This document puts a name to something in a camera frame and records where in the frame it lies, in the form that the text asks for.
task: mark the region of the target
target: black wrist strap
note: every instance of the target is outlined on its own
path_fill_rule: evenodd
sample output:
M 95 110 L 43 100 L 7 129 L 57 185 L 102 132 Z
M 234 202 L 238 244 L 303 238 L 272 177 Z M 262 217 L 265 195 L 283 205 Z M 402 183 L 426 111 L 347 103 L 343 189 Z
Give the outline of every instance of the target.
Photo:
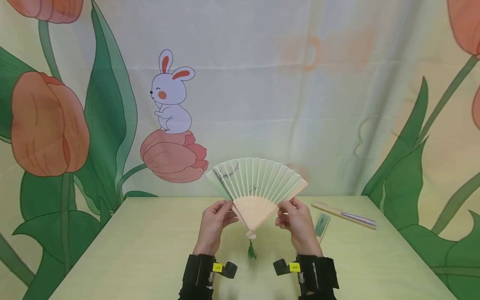
M 190 254 L 183 273 L 183 283 L 196 287 L 211 288 L 214 279 L 213 264 L 216 262 L 214 256 Z
M 306 290 L 317 292 L 339 288 L 333 259 L 314 255 L 297 255 Z

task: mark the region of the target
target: hand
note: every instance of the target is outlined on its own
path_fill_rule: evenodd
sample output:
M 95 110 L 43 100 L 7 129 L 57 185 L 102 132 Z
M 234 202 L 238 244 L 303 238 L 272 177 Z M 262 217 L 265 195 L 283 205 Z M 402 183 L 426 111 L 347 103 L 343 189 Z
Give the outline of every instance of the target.
M 232 201 L 217 201 L 204 210 L 193 255 L 215 256 L 223 228 L 238 221 L 237 215 L 230 210 L 232 204 Z
M 317 241 L 312 216 L 308 206 L 297 198 L 280 202 L 280 210 L 275 220 L 275 226 L 287 229 L 292 235 L 292 244 L 300 255 L 315 255 L 323 257 L 322 248 Z

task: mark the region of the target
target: closed fan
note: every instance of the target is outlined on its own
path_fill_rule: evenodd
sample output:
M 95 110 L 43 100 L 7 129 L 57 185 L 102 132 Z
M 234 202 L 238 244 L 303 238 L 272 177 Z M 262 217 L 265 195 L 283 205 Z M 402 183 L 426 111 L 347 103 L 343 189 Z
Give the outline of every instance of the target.
M 290 200 L 308 183 L 295 171 L 272 160 L 237 158 L 214 166 L 206 174 L 226 200 L 233 201 L 232 210 L 247 226 L 247 236 L 271 215 L 277 204 Z

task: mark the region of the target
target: green tassel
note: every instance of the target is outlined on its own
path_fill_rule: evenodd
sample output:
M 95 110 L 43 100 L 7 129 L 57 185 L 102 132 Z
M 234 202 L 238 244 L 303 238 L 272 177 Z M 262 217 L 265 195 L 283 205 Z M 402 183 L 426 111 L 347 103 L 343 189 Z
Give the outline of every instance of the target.
M 257 260 L 257 251 L 253 248 L 252 240 L 250 240 L 250 246 L 248 247 L 248 260 L 256 261 Z

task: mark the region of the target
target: left hand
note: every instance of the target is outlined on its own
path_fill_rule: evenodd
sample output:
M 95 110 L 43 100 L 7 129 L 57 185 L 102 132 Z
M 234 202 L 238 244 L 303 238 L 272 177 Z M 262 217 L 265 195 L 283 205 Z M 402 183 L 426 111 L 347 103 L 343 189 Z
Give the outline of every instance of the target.
M 220 247 L 223 228 L 238 221 L 237 215 L 230 210 L 232 204 L 232 201 L 217 201 L 204 210 L 193 255 L 215 256 Z

